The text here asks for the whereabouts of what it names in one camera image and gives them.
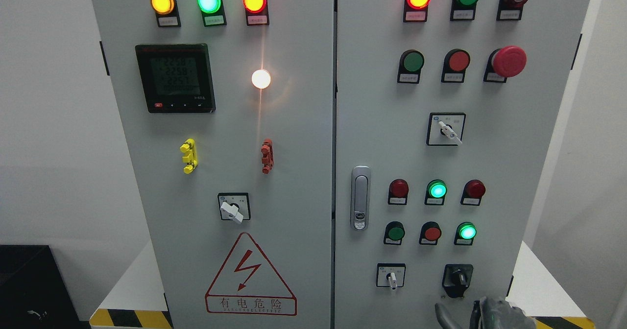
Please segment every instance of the white wall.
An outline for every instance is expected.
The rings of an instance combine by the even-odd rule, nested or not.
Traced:
[[[91,0],[0,0],[0,244],[49,244],[88,320],[148,241]]]
[[[627,284],[625,10],[627,0],[602,0],[533,241],[598,329],[609,327]],[[613,325],[627,328],[624,317]]]

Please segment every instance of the white label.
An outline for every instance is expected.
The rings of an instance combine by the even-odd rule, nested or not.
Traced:
[[[395,240],[386,238],[386,243],[387,244],[401,244],[401,240],[395,241]]]
[[[427,198],[427,204],[442,205],[442,204],[444,204],[444,200],[443,199],[439,199],[439,198]]]
[[[224,24],[224,16],[221,15],[208,15],[204,17],[205,25]]]
[[[266,24],[268,23],[267,15],[249,15],[248,24]]]
[[[497,75],[494,72],[488,73],[488,77],[486,79],[488,81],[495,81],[495,82],[505,82],[506,81],[505,77],[501,77],[500,75]]]
[[[407,203],[406,198],[390,198],[390,203],[392,204],[405,204]]]
[[[398,81],[403,83],[418,83],[418,75],[401,73],[398,77]]]
[[[476,199],[476,198],[464,198],[464,204],[472,204],[473,206],[478,206],[479,202],[481,202],[480,199]]]
[[[176,17],[161,17],[159,18],[159,25],[179,25],[179,21],[176,19]]]
[[[475,10],[454,10],[453,19],[473,19]]]
[[[463,73],[445,73],[444,80],[447,82],[461,82],[464,80]]]
[[[502,10],[499,19],[518,19],[520,18],[520,10]]]
[[[405,21],[424,21],[427,18],[425,11],[410,11],[405,13]]]

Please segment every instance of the meter display screen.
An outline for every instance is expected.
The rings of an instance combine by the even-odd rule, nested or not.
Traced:
[[[153,57],[150,66],[157,95],[200,95],[193,57]]]
[[[141,44],[135,54],[148,112],[215,111],[207,44]]]

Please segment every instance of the electrical hazard triangle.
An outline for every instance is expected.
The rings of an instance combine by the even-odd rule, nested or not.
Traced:
[[[204,299],[209,313],[296,315],[296,296],[249,233],[241,233]]]

